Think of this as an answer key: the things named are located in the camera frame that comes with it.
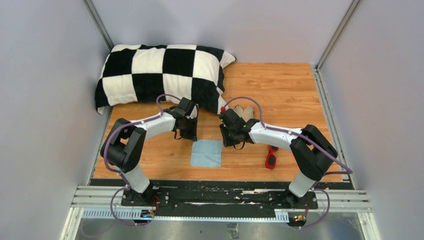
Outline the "beige plaid glasses case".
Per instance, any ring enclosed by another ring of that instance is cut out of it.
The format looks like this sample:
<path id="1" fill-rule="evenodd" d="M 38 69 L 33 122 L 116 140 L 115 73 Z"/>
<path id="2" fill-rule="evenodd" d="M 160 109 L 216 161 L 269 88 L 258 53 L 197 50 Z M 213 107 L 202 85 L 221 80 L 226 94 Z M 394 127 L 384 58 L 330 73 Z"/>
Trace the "beige plaid glasses case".
<path id="1" fill-rule="evenodd" d="M 241 105 L 236 105 L 233 109 L 245 122 L 255 117 L 255 109 L 253 106 L 243 108 Z"/>

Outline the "light blue cleaning cloth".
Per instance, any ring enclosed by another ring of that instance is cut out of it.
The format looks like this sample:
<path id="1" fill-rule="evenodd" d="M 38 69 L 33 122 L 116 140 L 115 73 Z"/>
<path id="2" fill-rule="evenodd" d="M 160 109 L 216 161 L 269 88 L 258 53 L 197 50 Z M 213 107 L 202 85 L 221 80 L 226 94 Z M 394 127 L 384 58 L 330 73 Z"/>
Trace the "light blue cleaning cloth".
<path id="1" fill-rule="evenodd" d="M 222 164 L 223 142 L 199 139 L 192 144 L 190 165 L 192 167 L 219 168 Z"/>

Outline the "red sunglasses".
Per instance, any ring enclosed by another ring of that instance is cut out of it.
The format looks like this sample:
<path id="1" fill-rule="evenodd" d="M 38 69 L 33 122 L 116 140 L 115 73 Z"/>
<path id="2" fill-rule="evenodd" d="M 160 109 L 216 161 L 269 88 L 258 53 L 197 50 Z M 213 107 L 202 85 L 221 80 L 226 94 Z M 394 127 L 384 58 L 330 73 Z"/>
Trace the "red sunglasses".
<path id="1" fill-rule="evenodd" d="M 278 150 L 279 150 L 278 147 L 269 145 L 268 154 L 265 158 L 265 163 L 264 163 L 267 169 L 273 170 L 275 168 L 276 162 L 277 162 L 277 157 L 275 156 L 275 152 L 277 152 Z"/>

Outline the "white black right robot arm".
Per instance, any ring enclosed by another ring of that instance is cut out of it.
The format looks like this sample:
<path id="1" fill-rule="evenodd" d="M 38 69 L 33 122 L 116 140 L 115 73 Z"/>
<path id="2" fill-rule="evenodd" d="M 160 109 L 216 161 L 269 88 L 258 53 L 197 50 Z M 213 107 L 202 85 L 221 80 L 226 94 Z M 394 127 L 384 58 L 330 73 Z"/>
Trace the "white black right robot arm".
<path id="1" fill-rule="evenodd" d="M 219 119 L 225 147 L 264 144 L 293 154 L 299 171 L 284 192 L 284 201 L 292 209 L 305 203 L 305 194 L 324 177 L 338 157 L 332 144 L 311 124 L 304 128 L 285 128 L 253 118 L 245 121 L 233 109 L 222 112 Z"/>

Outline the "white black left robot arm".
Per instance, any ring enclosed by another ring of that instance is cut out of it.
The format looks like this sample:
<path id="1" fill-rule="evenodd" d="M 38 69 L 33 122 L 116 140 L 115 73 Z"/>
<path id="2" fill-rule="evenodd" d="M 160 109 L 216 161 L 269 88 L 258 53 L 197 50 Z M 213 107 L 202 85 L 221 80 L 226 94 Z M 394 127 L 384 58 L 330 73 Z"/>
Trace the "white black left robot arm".
<path id="1" fill-rule="evenodd" d="M 159 113 L 139 119 L 115 121 L 101 150 L 105 166 L 124 180 L 126 188 L 134 192 L 134 200 L 140 206 L 149 206 L 153 193 L 148 188 L 150 180 L 139 162 L 146 140 L 167 132 L 174 139 L 197 141 L 199 106 L 188 98 L 181 98 L 176 106 L 161 109 Z"/>

